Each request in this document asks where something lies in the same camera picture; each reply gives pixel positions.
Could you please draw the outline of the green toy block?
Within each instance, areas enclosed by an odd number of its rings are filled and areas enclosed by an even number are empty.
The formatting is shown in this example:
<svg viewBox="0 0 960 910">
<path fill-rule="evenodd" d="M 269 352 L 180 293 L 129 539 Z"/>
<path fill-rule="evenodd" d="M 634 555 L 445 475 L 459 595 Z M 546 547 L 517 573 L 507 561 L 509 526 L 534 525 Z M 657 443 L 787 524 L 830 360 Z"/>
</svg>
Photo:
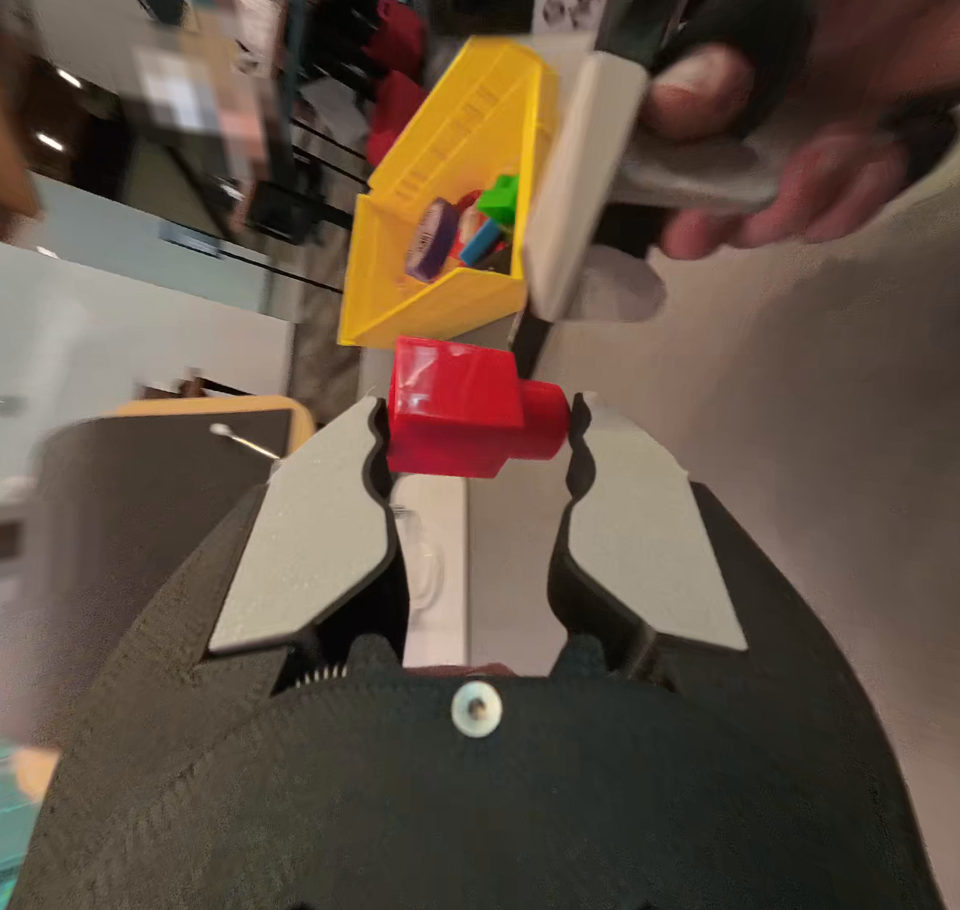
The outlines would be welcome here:
<svg viewBox="0 0 960 910">
<path fill-rule="evenodd" d="M 517 220 L 520 176 L 516 173 L 499 174 L 492 186 L 476 199 L 476 209 L 499 227 L 510 231 Z"/>
</svg>

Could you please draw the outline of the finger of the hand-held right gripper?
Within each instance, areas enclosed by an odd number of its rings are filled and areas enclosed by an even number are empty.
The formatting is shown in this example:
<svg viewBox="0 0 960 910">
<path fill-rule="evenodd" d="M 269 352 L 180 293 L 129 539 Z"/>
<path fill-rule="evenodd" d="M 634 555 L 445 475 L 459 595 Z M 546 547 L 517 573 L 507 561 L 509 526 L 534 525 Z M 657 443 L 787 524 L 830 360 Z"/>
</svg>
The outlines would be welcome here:
<svg viewBox="0 0 960 910">
<path fill-rule="evenodd" d="M 554 324 L 583 258 L 649 88 L 642 64 L 609 52 L 582 60 L 524 232 L 530 312 Z"/>
<path fill-rule="evenodd" d="M 650 264 L 608 245 L 592 245 L 578 277 L 578 321 L 636 324 L 656 316 L 666 284 Z"/>
</svg>

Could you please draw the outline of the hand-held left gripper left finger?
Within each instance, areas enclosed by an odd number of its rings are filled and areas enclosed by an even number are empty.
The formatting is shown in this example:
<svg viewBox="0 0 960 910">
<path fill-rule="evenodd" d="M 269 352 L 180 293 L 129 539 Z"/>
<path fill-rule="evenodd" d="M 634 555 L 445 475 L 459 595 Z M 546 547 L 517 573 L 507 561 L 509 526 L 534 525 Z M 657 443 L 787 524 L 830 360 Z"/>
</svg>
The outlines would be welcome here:
<svg viewBox="0 0 960 910">
<path fill-rule="evenodd" d="M 208 651 L 294 644 L 343 660 L 358 637 L 403 656 L 403 556 L 389 498 L 386 402 L 365 396 L 282 460 L 239 558 Z"/>
</svg>

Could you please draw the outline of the red toy block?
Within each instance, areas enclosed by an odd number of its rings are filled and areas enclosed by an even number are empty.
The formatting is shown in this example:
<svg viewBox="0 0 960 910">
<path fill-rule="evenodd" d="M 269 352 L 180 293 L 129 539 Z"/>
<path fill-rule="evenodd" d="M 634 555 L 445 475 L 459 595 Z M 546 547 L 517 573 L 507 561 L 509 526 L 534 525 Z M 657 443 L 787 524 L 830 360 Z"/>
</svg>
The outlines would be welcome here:
<svg viewBox="0 0 960 910">
<path fill-rule="evenodd" d="M 510 460 L 549 461 L 570 431 L 557 385 L 523 379 L 513 354 L 399 337 L 388 398 L 391 472 L 489 480 Z"/>
</svg>

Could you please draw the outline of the yellow plastic bin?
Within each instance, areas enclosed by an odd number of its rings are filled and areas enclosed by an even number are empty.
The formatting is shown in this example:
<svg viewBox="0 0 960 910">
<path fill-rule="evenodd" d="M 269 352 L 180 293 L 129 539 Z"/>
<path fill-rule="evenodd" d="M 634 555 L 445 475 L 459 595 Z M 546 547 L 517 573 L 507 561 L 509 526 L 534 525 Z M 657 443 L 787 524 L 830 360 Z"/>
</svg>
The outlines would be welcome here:
<svg viewBox="0 0 960 910">
<path fill-rule="evenodd" d="M 400 336 L 452 339 L 521 311 L 522 245 L 559 124 L 559 77 L 504 36 L 473 36 L 356 199 L 338 343 L 390 350 Z M 452 263 L 425 283 L 404 259 L 426 208 L 518 177 L 509 273 Z"/>
</svg>

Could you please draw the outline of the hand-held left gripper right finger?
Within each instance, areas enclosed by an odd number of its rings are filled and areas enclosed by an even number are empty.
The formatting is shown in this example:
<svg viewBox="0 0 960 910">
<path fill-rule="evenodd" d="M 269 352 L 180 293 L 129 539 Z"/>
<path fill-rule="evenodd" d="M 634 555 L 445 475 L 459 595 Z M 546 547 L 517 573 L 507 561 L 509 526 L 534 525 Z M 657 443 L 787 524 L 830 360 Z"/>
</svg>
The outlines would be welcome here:
<svg viewBox="0 0 960 910">
<path fill-rule="evenodd" d="M 609 671 L 646 670 L 663 643 L 745 653 L 689 473 L 593 392 L 576 394 L 568 441 L 548 602 L 570 637 L 596 640 Z"/>
</svg>

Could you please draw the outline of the blue toy block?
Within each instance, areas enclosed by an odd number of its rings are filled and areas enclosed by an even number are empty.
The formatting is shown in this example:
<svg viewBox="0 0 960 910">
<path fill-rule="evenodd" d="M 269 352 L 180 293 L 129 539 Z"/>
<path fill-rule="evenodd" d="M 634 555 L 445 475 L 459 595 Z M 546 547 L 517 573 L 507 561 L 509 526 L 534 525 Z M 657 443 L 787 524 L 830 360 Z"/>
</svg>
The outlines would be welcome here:
<svg viewBox="0 0 960 910">
<path fill-rule="evenodd" d="M 513 245 L 509 231 L 495 220 L 487 219 L 463 244 L 458 261 L 462 267 L 508 276 L 512 267 Z"/>
</svg>

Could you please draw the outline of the purple tape roll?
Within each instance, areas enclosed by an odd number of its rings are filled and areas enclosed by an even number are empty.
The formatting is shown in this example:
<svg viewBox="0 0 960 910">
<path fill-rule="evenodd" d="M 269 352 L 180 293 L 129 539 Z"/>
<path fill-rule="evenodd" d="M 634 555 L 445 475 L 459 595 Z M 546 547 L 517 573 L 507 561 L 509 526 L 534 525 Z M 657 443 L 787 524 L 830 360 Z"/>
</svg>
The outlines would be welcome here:
<svg viewBox="0 0 960 910">
<path fill-rule="evenodd" d="M 435 280 L 444 268 L 457 240 L 460 211 L 448 200 L 436 197 L 423 212 L 407 249 L 404 272 L 419 282 Z"/>
</svg>

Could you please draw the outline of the person's right hand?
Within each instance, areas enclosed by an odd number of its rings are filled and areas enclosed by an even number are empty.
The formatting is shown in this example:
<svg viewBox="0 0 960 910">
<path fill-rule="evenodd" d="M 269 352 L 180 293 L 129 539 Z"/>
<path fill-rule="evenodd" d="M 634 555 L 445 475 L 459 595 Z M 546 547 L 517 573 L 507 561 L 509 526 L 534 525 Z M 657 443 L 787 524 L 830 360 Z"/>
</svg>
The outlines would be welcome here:
<svg viewBox="0 0 960 910">
<path fill-rule="evenodd" d="M 904 101 L 958 90 L 959 0 L 814 4 L 817 22 L 796 95 L 817 127 L 786 159 L 776 199 L 745 217 L 672 213 L 658 241 L 667 257 L 841 239 L 906 189 L 908 150 L 882 139 L 881 119 Z"/>
</svg>

